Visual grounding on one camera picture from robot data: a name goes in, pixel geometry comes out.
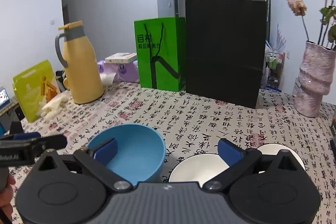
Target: green paper bag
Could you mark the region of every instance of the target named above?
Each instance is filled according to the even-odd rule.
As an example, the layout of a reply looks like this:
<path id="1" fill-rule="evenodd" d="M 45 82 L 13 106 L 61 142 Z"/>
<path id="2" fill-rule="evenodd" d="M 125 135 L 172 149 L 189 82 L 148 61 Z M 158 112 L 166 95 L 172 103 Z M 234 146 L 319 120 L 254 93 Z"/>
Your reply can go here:
<path id="1" fill-rule="evenodd" d="M 140 85 L 180 91 L 185 85 L 185 19 L 134 22 Z"/>

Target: green leaf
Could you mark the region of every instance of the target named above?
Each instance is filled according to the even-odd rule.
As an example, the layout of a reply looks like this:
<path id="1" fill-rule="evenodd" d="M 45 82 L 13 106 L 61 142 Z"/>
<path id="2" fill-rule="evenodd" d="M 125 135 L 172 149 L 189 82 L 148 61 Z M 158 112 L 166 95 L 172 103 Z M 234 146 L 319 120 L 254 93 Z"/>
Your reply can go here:
<path id="1" fill-rule="evenodd" d="M 336 40 L 336 25 L 332 26 L 328 32 L 328 40 L 329 42 L 333 42 Z"/>
<path id="2" fill-rule="evenodd" d="M 324 16 L 328 15 L 329 11 L 330 11 L 329 8 L 322 8 L 322 9 L 320 10 L 320 12 L 322 13 L 322 15 L 324 15 Z"/>
<path id="3" fill-rule="evenodd" d="M 336 10 L 328 9 L 328 13 L 325 16 L 324 20 L 322 21 L 322 24 L 327 25 L 330 21 L 330 18 L 332 18 L 334 15 L 336 15 Z"/>

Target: dried flower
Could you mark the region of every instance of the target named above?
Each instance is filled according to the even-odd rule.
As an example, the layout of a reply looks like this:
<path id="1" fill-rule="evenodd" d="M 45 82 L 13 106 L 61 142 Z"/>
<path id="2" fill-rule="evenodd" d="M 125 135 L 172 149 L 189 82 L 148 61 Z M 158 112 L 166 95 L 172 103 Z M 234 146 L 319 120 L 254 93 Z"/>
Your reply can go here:
<path id="1" fill-rule="evenodd" d="M 307 7 L 303 0 L 287 0 L 289 8 L 293 11 L 296 16 L 305 16 Z"/>

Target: ceramic vase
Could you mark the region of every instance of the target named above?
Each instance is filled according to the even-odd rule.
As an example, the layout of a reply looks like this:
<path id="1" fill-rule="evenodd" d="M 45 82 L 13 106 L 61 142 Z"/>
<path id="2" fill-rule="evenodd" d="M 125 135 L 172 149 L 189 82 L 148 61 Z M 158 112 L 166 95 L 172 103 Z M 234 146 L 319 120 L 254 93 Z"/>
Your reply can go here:
<path id="1" fill-rule="evenodd" d="M 336 52 L 315 43 L 306 42 L 298 77 L 301 87 L 294 101 L 294 107 L 300 114 L 306 117 L 318 115 L 323 95 L 330 92 L 335 58 Z"/>

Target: tablecloth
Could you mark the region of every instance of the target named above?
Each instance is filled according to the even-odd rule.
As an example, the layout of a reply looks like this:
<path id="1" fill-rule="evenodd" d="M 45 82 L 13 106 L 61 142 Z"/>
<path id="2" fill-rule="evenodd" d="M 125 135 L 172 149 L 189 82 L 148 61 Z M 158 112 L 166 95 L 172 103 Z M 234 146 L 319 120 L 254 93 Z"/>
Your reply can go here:
<path id="1" fill-rule="evenodd" d="M 156 129 L 166 143 L 162 181 L 186 158 L 217 153 L 220 138 L 243 149 L 265 143 L 279 143 L 295 150 L 315 183 L 322 199 L 316 224 L 336 224 L 336 174 L 329 140 L 335 106 L 323 103 L 317 118 L 300 115 L 293 107 L 293 95 L 260 90 L 256 109 L 249 109 L 184 91 L 169 92 L 118 83 L 106 88 L 97 101 L 76 105 L 70 100 L 56 118 L 34 123 L 22 121 L 25 132 L 42 136 L 63 133 L 68 138 L 60 154 L 72 154 L 101 131 L 122 123 L 140 123 Z M 16 193 L 32 166 L 14 167 Z M 14 205 L 13 222 L 22 223 Z"/>

